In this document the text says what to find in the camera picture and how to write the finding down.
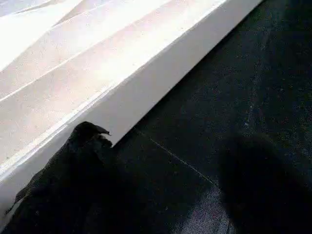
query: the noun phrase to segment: white trim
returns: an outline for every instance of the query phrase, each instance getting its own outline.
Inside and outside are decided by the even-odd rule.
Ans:
[[[32,103],[29,105],[31,108],[38,108],[36,111],[40,113],[30,111],[28,114],[31,115],[32,121],[20,120],[19,115],[26,109],[20,106],[22,112],[19,113],[19,108],[8,103],[3,106],[4,108],[10,107],[3,112],[8,117],[6,124],[13,125],[17,121],[20,124],[17,127],[20,129],[16,131],[21,129],[28,131],[26,136],[30,136],[36,128],[29,126],[29,130],[23,127],[34,125],[36,121],[48,122],[49,120],[44,116],[49,112],[51,105],[53,108],[62,106],[65,110],[67,102],[72,101],[70,98],[76,94],[68,95],[66,89],[60,86],[59,95],[61,96],[57,100],[57,106],[49,102],[55,100],[53,98],[47,102],[41,102],[36,96],[39,91],[43,94],[54,95],[55,93],[46,86],[49,86],[51,82],[62,84],[64,81],[77,88],[75,90],[77,93],[86,90],[86,94],[81,93],[76,97],[79,104],[74,105],[73,111],[65,111],[65,115],[53,113],[59,114],[59,117],[52,120],[51,124],[47,124],[49,127],[44,133],[39,134],[34,141],[11,156],[10,160],[1,166],[0,209],[11,205],[15,194],[34,173],[46,164],[79,122],[87,120],[105,127],[112,133],[110,140],[113,143],[118,142],[260,2],[261,0],[215,0],[209,5],[207,0],[172,0],[144,17],[140,22],[117,33],[111,40],[96,45],[64,64],[64,67],[53,70],[47,77],[40,79],[40,82],[17,93],[18,96],[13,97],[17,98],[9,101],[17,104],[19,98],[25,95],[32,97],[34,98],[32,101],[36,102],[39,107]],[[99,51],[102,55],[103,51],[107,54],[104,57],[98,57]],[[66,77],[70,75],[66,73],[68,69],[83,68],[88,58],[93,59],[94,64],[99,64],[96,62],[101,58],[105,69],[93,70],[98,67],[92,65],[91,69],[78,70],[74,74],[74,82]],[[79,78],[86,74],[97,77],[92,82],[98,82],[98,86],[91,87],[89,91],[88,85],[92,84],[85,83],[85,79]],[[13,117],[13,113],[19,113],[19,115]]]

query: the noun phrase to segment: floor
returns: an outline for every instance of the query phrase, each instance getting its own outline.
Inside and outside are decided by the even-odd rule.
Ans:
[[[311,11],[263,2],[115,147],[148,233],[235,233],[217,179],[227,134],[265,132],[312,156]]]

